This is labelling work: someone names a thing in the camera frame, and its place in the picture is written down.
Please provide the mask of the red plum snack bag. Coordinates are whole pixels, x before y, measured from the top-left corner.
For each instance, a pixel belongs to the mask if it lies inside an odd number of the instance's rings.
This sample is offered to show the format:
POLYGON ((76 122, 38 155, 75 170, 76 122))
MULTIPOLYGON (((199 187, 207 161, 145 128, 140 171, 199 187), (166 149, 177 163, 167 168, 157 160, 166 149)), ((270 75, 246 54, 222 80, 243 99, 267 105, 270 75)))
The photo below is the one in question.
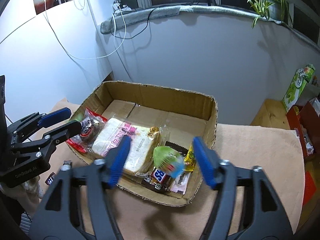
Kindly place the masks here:
POLYGON ((93 153, 93 143, 107 124, 107 118, 89 108, 85 109, 82 119, 80 117, 76 117, 81 124, 80 134, 68 139, 66 143, 81 154, 93 153))

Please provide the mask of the brown snickers bar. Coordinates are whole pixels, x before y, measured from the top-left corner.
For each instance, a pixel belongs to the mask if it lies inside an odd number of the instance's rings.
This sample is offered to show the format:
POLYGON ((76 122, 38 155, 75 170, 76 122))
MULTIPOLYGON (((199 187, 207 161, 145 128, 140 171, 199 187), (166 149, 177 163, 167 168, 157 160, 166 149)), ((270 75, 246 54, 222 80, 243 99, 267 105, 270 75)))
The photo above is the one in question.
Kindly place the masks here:
MULTIPOLYGON (((164 146, 169 146, 170 148, 178 151, 183 158, 188 152, 186 148, 173 142, 166 141, 164 146)), ((147 177, 142 180, 142 185, 144 187, 147 187, 151 191, 157 193, 165 193, 167 191, 170 191, 170 186, 172 185, 172 182, 174 180, 175 178, 172 178, 163 171, 157 169, 153 163, 153 170, 150 175, 147 175, 147 177)))

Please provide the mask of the pink white candy sachet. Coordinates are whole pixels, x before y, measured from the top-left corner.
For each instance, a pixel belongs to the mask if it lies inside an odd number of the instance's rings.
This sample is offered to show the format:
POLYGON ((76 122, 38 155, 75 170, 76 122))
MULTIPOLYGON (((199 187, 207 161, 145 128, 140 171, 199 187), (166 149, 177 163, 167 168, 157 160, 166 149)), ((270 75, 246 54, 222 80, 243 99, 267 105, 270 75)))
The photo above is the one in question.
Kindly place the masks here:
POLYGON ((191 172, 182 172, 175 178, 170 186, 170 191, 178 194, 185 194, 191 172))

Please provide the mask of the yellow candy wrapper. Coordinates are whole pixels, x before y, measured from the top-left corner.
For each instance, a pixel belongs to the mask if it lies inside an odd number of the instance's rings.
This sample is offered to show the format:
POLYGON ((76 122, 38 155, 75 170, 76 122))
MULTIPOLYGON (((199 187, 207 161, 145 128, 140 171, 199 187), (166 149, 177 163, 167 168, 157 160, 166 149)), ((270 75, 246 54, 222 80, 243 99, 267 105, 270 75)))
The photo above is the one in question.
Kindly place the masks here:
POLYGON ((196 159, 194 156, 193 146, 190 145, 189 150, 184 157, 184 171, 193 172, 196 166, 196 159))

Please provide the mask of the packaged toast bread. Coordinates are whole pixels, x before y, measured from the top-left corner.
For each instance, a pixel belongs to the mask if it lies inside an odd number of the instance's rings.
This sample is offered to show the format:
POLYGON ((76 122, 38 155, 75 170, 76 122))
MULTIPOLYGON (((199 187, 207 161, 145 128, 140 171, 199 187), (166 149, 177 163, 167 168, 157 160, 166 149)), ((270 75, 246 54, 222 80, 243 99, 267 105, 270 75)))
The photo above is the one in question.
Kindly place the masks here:
POLYGON ((127 142, 127 158, 123 171, 131 176, 146 173, 153 162, 153 150, 158 146, 160 128, 145 127, 122 119, 111 118, 93 143, 93 155, 104 158, 110 150, 127 142))

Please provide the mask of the green jelly cup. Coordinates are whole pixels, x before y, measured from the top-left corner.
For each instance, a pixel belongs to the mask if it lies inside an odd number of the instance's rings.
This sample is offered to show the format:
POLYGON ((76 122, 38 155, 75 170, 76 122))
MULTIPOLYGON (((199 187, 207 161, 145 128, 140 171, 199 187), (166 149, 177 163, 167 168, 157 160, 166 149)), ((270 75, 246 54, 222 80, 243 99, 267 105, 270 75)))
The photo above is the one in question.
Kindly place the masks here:
POLYGON ((184 161, 181 154, 170 148, 169 146, 157 146, 153 150, 154 166, 171 176, 176 178, 183 173, 184 161))

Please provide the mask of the black patterned candy wrapper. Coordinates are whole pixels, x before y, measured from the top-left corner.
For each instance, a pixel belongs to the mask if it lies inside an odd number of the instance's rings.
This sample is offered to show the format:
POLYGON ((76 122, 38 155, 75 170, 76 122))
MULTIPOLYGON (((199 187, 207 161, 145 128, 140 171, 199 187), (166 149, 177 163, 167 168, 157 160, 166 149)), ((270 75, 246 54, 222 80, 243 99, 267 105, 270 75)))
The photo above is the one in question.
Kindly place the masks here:
POLYGON ((63 166, 67 166, 68 168, 72 168, 73 162, 71 160, 65 160, 63 162, 63 166))

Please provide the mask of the red plastic lid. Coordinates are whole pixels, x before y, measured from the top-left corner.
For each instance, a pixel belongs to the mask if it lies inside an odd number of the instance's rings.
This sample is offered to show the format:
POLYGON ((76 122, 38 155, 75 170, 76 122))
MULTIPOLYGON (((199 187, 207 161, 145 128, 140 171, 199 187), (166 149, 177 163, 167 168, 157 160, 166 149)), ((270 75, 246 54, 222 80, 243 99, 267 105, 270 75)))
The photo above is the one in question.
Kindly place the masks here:
POLYGON ((305 172, 305 186, 304 186, 304 197, 303 206, 306 205, 313 195, 316 193, 317 187, 313 180, 313 177, 309 171, 305 172))

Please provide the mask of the red storage box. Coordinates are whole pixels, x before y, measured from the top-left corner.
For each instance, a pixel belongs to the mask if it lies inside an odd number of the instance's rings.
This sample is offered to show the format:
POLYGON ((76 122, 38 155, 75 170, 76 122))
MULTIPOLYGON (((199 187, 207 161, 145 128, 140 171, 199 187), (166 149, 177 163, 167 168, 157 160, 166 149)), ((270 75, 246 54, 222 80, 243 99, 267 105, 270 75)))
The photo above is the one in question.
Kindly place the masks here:
POLYGON ((308 154, 302 127, 306 129, 306 133, 314 147, 314 153, 319 154, 319 116, 312 104, 307 102, 303 107, 293 105, 287 112, 286 117, 290 129, 298 132, 303 158, 307 158, 308 154))

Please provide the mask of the brown cardboard box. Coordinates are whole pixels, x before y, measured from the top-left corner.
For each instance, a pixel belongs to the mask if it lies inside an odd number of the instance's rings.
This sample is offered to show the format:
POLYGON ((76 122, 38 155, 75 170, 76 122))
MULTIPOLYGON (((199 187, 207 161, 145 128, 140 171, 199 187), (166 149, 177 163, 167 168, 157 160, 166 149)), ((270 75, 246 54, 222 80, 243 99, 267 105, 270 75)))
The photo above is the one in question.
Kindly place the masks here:
POLYGON ((74 112, 84 131, 67 141, 87 165, 107 156, 124 135, 131 148, 118 186, 144 200, 183 207, 191 203, 202 175, 191 154, 184 156, 182 177, 165 178, 155 169, 154 149, 171 142, 190 150, 201 137, 208 147, 216 139, 218 106, 209 95, 123 81, 107 81, 74 112))

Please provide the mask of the white power strip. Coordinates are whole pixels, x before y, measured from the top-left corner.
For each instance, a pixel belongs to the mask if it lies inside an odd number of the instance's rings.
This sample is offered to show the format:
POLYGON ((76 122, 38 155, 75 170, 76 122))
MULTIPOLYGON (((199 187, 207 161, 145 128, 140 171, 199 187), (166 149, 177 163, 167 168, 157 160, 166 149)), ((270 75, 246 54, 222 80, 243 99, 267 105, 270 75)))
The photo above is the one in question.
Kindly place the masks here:
POLYGON ((128 7, 127 5, 123 5, 119 2, 115 2, 112 4, 112 8, 113 8, 113 13, 115 15, 119 15, 119 14, 129 14, 132 12, 132 9, 130 7, 128 7))

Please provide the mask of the grey windowsill cushion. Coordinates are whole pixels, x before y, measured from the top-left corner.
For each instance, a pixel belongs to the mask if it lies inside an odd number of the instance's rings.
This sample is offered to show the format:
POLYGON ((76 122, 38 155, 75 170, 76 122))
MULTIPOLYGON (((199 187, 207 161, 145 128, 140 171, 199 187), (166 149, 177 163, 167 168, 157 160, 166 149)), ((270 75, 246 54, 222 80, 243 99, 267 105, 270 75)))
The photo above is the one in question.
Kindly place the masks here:
POLYGON ((174 5, 174 6, 164 6, 149 8, 139 11, 132 11, 128 14, 121 16, 120 14, 116 16, 111 16, 107 20, 100 24, 100 33, 102 35, 108 35, 114 32, 114 29, 124 29, 135 24, 142 22, 149 22, 152 20, 162 20, 166 18, 176 17, 181 14, 194 14, 194 15, 206 15, 206 16, 234 16, 240 18, 247 18, 251 20, 257 20, 258 22, 268 22, 273 23, 278 26, 282 26, 288 29, 293 35, 295 35, 299 40, 313 48, 315 51, 319 51, 319 45, 313 42, 306 35, 293 29, 287 23, 274 18, 265 19, 252 12, 245 12, 240 9, 233 9, 220 6, 202 6, 202 5, 174 5))

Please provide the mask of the potted spider plant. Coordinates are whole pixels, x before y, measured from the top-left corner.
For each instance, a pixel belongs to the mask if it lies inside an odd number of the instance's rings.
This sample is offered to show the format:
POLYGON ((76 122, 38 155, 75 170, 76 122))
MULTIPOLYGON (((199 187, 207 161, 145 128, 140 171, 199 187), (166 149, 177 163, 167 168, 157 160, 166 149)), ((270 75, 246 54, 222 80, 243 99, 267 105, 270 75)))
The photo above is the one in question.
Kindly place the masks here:
POLYGON ((293 19, 290 14, 290 6, 288 0, 246 0, 250 8, 257 14, 252 22, 252 29, 256 26, 259 20, 270 19, 289 22, 293 25, 293 19))

